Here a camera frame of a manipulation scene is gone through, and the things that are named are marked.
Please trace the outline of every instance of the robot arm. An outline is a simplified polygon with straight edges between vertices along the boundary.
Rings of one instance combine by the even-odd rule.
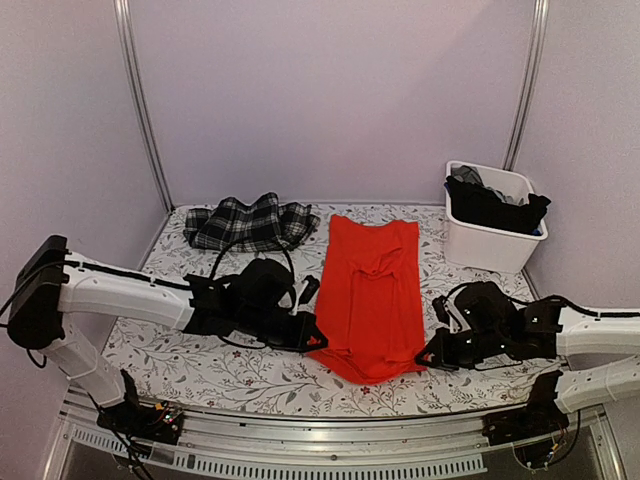
[[[461,285],[433,303],[447,327],[436,331],[416,362],[434,368],[475,368],[498,354],[518,361],[640,354],[637,311],[588,310],[558,296],[519,302],[493,282]],[[640,355],[588,370],[558,370],[536,379],[526,407],[487,415],[483,433],[492,445],[544,435],[566,428],[568,413],[639,394]]]
[[[221,338],[238,330],[274,349],[309,352],[328,343],[315,316],[297,309],[317,285],[300,293],[282,265],[261,259],[220,280],[187,275],[168,281],[69,252],[64,237],[52,236],[18,275],[7,331],[14,343],[38,350],[91,395],[99,425],[175,444],[180,410],[166,403],[157,409],[140,405],[133,379],[108,363],[68,314],[126,316]],[[285,308],[287,295],[291,306]]]

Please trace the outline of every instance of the floral tablecloth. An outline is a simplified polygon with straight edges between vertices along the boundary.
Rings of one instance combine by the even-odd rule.
[[[187,210],[188,207],[181,207],[172,214],[145,272],[170,279],[187,273],[208,275],[216,252],[196,250],[186,243],[182,229]],[[445,262],[442,207],[316,205],[314,213],[321,218],[319,230],[292,252],[298,278],[307,274],[321,277],[332,215],[344,215],[367,225],[382,225],[395,219],[419,223],[421,289],[428,337],[438,325],[431,301],[461,282],[492,280],[510,295],[531,297],[520,274],[492,273]],[[219,275],[241,271],[257,255],[264,254],[228,254]],[[268,256],[285,263],[281,254]],[[232,338],[251,342],[241,335]],[[350,384],[300,354],[235,348],[214,337],[186,335],[126,318],[116,322],[104,355],[133,376],[142,395],[186,405],[313,417],[441,414],[520,403],[526,401],[537,375],[558,367],[557,361],[536,360],[485,372],[431,369],[367,387]]]

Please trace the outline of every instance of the gray fabric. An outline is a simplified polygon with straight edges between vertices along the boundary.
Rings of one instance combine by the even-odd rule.
[[[459,167],[452,168],[451,176],[460,182],[480,185],[481,187],[486,188],[487,190],[495,193],[496,196],[502,201],[502,203],[508,203],[509,205],[524,205],[524,198],[516,200],[509,195],[505,195],[500,190],[496,190],[494,188],[486,186],[482,181],[480,173],[478,173],[478,169],[475,167],[470,167],[469,165],[461,165]]]

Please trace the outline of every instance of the black cable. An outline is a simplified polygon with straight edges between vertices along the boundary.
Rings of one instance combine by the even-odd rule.
[[[289,255],[289,252],[277,240],[272,240],[272,243],[274,245],[276,245],[282,251],[282,253],[284,253],[285,258],[287,259],[287,263],[289,264],[289,271],[291,272],[291,281],[293,283],[295,283],[296,282],[296,274],[295,274],[295,271],[293,269],[293,261],[291,260],[291,256]]]
[[[578,443],[578,435],[580,434],[580,426],[582,424],[582,410],[578,410],[578,421],[576,423],[576,432],[573,435],[573,439],[571,440],[571,445],[569,445],[569,447],[565,450],[564,454],[562,455],[562,457],[559,457],[557,460],[551,460],[551,462],[549,462],[548,464],[546,464],[544,467],[542,468],[531,468],[527,465],[527,459],[525,457],[520,458],[520,449],[513,447],[513,455],[516,458],[516,460],[523,466],[525,467],[527,470],[530,470],[532,472],[537,472],[540,470],[544,470],[548,467],[551,467],[553,465],[557,465],[558,463],[562,462],[563,460],[565,460],[569,454],[574,450],[574,448],[576,447],[576,444]],[[537,465],[544,465],[544,462],[540,462],[540,459],[538,459],[537,461],[532,461],[529,460],[531,462],[531,464],[533,465],[534,463]]]
[[[262,350],[263,348],[267,347],[267,345],[262,345],[261,347],[254,347],[252,345],[240,345],[239,343],[236,343],[227,338],[224,338],[222,335],[218,335],[218,338],[224,343],[226,343],[227,345],[231,345],[232,347],[237,347],[237,348],[247,348],[249,350]]]
[[[514,363],[510,363],[509,365],[498,365],[496,367],[489,367],[489,368],[478,368],[478,367],[473,367],[473,369],[476,372],[488,372],[490,370],[500,370],[501,368],[510,368],[510,367],[519,367],[520,365],[522,365],[524,362],[522,360],[514,362]]]
[[[519,300],[514,297],[510,297],[505,295],[510,301],[513,303],[518,303],[520,305],[531,305],[532,303],[549,303],[549,304],[558,304],[561,307],[569,307],[572,310],[575,310],[582,315],[586,315],[587,317],[595,317],[595,318],[633,318],[640,317],[640,312],[596,312],[595,310],[589,310],[588,308],[581,307],[580,305],[576,305],[568,298],[565,298],[561,295],[550,295],[548,297],[541,298],[540,300],[535,300],[532,302],[527,302],[524,300]]]
[[[571,441],[571,445],[569,445],[569,448],[564,452],[564,455],[562,457],[558,458],[555,461],[551,460],[551,463],[549,463],[549,466],[557,465],[558,463],[562,462],[573,451],[573,449],[575,448],[576,444],[578,443],[578,435],[580,434],[580,425],[581,425],[581,423],[582,423],[582,410],[578,410],[578,423],[576,425],[576,433],[573,436],[573,440]]]
[[[233,242],[229,243],[226,247],[224,247],[222,250],[220,250],[220,253],[218,254],[218,257],[216,258],[216,261],[213,264],[213,268],[211,269],[211,273],[209,274],[209,279],[210,280],[213,280],[214,278],[216,278],[216,271],[218,270],[218,267],[220,266],[220,262],[222,262],[222,257],[224,257],[224,255],[229,250],[231,250],[233,247],[235,247],[236,245],[239,245],[241,243],[244,243],[249,239],[250,239],[250,237],[243,237],[243,238],[240,238],[238,240],[234,240]]]
[[[111,431],[111,433],[115,435],[115,437],[124,446],[125,450],[127,451],[129,462],[134,464],[134,467],[131,469],[131,472],[133,472],[136,475],[136,477],[138,477],[140,480],[154,480],[153,476],[149,473],[149,470],[147,470],[147,468],[144,466],[144,464],[140,460],[140,457],[138,457],[138,454],[135,452],[135,448],[137,448],[133,446],[135,442],[131,440],[129,437],[127,437],[129,438],[129,442],[130,442],[129,444],[127,444],[124,438],[122,438],[122,436],[116,431],[115,426],[111,422],[111,419],[109,418],[109,416],[105,415],[104,409],[100,405],[98,405],[98,402],[95,401],[95,399],[90,393],[88,393],[87,395],[89,395],[89,398],[91,399],[93,406],[98,411],[98,414],[102,415],[102,418],[107,422],[107,426]],[[142,477],[142,475],[136,472],[136,468],[140,468],[140,470],[144,472],[147,478]]]
[[[28,348],[27,348],[27,355],[29,356],[29,360],[31,360],[31,363],[33,363],[36,367],[42,369],[42,368],[47,366],[47,357],[46,357],[46,355],[42,355],[42,363],[38,363],[36,361],[36,359],[33,358],[33,354],[31,353],[31,350],[29,350]]]
[[[160,285],[161,287],[175,288],[177,290],[191,290],[191,285],[170,282],[169,280],[163,280],[162,278],[154,278],[150,275],[145,275],[144,273],[140,272],[129,272],[127,270],[119,270],[117,268],[107,267],[106,265],[98,265],[95,263],[83,263],[82,265],[80,265],[79,262],[68,262],[68,264],[74,267],[81,266],[81,268],[91,270],[92,272],[108,273],[116,277],[133,278],[134,280],[142,280],[143,282],[149,283],[153,282],[155,285]]]

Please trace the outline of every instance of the white wall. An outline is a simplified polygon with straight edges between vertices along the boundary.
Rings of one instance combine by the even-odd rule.
[[[136,124],[113,4],[0,6],[0,298],[52,233],[136,266],[163,212]],[[104,341],[110,325],[85,325]],[[66,388],[0,331],[0,478],[41,476]]]
[[[551,2],[516,165],[554,202],[528,264],[544,295],[640,307],[639,39],[637,1]],[[607,407],[628,478],[640,478],[640,400]]]
[[[442,202],[446,161],[502,164],[533,1],[131,3],[177,204]]]

